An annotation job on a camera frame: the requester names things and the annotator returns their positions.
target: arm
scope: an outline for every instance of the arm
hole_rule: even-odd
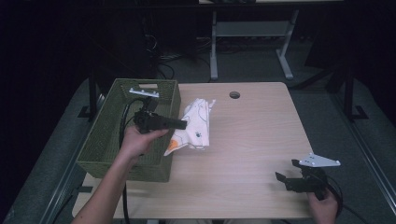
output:
[[[325,199],[319,201],[314,193],[307,193],[309,208],[317,224],[334,224],[338,204],[334,195],[326,189]]]
[[[111,223],[129,171],[139,155],[149,150],[149,143],[166,133],[160,130],[140,134],[135,126],[127,128],[119,154],[72,223]]]

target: person's right hand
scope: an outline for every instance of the person's right hand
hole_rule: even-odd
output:
[[[315,193],[309,192],[309,208],[317,224],[334,224],[337,215],[338,203],[334,195],[326,189],[325,199],[319,201]]]

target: forearm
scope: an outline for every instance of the forearm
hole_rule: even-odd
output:
[[[73,223],[111,223],[128,173],[134,164],[135,161],[125,160],[119,155]]]

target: white metal stand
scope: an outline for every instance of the white metal stand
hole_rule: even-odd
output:
[[[293,79],[293,74],[290,71],[285,55],[298,12],[299,10],[294,10],[289,21],[217,21],[217,14],[214,11],[212,21],[212,50],[210,52],[210,78],[212,80],[219,78],[216,57],[217,36],[285,36],[283,46],[281,49],[276,50],[276,55],[286,79]]]

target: hand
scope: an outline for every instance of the hand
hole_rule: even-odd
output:
[[[317,224],[333,224],[337,214],[338,204],[334,195],[326,189],[325,199],[319,201],[315,193],[307,193],[309,208]]]
[[[149,151],[150,143],[168,133],[168,130],[157,130],[150,133],[140,133],[136,126],[125,129],[120,153],[123,158],[130,161],[137,161],[141,154]]]

